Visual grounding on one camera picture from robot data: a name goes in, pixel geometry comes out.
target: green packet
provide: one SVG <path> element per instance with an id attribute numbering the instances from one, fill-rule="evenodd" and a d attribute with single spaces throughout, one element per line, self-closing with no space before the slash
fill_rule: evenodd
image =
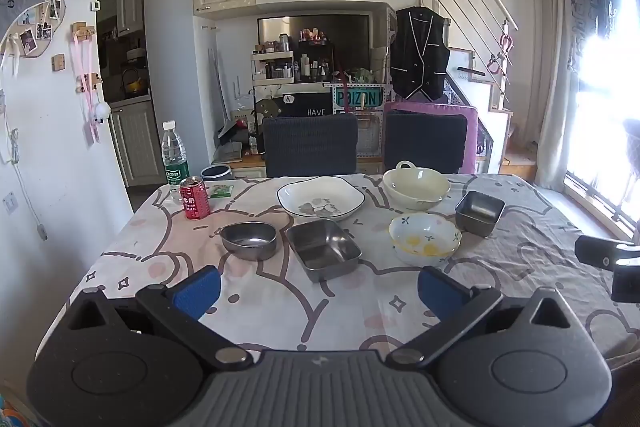
<path id="1" fill-rule="evenodd" d="M 213 185 L 207 187 L 207 194 L 210 200 L 213 198 L 230 198 L 233 189 L 233 185 Z"/>

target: plastic water bottle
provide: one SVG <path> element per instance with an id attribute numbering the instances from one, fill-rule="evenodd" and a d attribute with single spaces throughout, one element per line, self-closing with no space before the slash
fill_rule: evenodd
<path id="1" fill-rule="evenodd" d="M 187 164 L 187 150 L 175 132 L 175 121 L 170 120 L 162 124 L 162 162 L 166 172 L 166 180 L 171 185 L 171 195 L 175 201 L 180 201 L 180 182 L 189 177 Z"/>

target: gray ridged panel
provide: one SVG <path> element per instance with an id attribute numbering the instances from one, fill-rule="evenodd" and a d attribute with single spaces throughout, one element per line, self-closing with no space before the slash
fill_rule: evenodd
<path id="1" fill-rule="evenodd" d="M 375 351 L 265 351 L 257 365 L 210 381 L 175 427 L 472 427 L 420 373 Z"/>

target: white curtain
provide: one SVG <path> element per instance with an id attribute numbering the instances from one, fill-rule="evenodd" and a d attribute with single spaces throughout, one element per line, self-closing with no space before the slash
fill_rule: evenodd
<path id="1" fill-rule="evenodd" d="M 536 183 L 560 192 L 575 117 L 578 74 L 570 68 L 574 50 L 572 0 L 541 0 L 542 38 L 535 57 L 525 136 L 538 142 Z"/>

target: chair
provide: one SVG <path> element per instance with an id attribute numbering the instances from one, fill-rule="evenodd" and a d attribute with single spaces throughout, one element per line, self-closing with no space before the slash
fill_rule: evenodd
<path id="1" fill-rule="evenodd" d="M 330 176 L 356 171 L 354 114 L 262 120 L 267 176 Z"/>
<path id="2" fill-rule="evenodd" d="M 388 115 L 397 114 L 398 111 L 418 115 L 396 121 L 396 117 L 392 117 L 391 134 L 388 135 Z M 427 115 L 434 118 L 421 118 Z M 457 118 L 443 120 L 444 116 Z M 387 103 L 384 131 L 383 156 L 386 169 L 393 169 L 399 161 L 408 160 L 416 166 L 433 168 L 447 174 L 476 173 L 478 110 L 475 107 L 439 103 Z"/>

